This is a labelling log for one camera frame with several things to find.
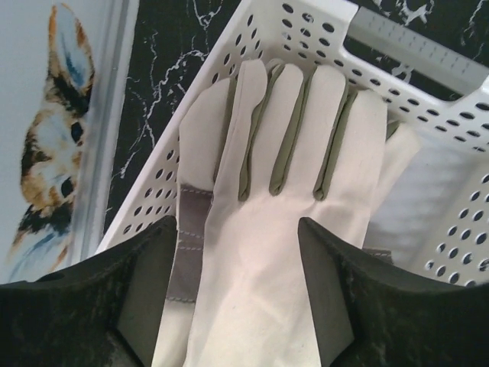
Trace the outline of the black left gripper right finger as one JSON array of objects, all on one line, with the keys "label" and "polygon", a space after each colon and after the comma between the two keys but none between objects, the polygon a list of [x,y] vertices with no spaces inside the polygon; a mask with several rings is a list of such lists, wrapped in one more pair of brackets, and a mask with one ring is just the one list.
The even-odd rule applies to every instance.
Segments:
[{"label": "black left gripper right finger", "polygon": [[323,366],[486,366],[488,286],[424,278],[310,218],[300,253]]}]

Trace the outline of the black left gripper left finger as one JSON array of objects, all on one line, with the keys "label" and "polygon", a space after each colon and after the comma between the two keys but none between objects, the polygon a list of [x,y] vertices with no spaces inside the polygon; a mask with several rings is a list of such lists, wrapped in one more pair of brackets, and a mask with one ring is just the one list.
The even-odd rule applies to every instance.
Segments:
[{"label": "black left gripper left finger", "polygon": [[74,266],[1,287],[3,366],[149,366],[176,249],[166,216]]}]

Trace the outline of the long white glove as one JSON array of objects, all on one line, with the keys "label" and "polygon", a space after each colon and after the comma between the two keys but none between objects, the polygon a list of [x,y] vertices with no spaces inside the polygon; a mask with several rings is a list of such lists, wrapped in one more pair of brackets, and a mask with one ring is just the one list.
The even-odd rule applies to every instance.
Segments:
[{"label": "long white glove", "polygon": [[384,159],[374,191],[371,218],[379,210],[394,184],[408,168],[420,148],[421,142],[418,134],[410,125],[399,120],[390,120],[387,123]]}]

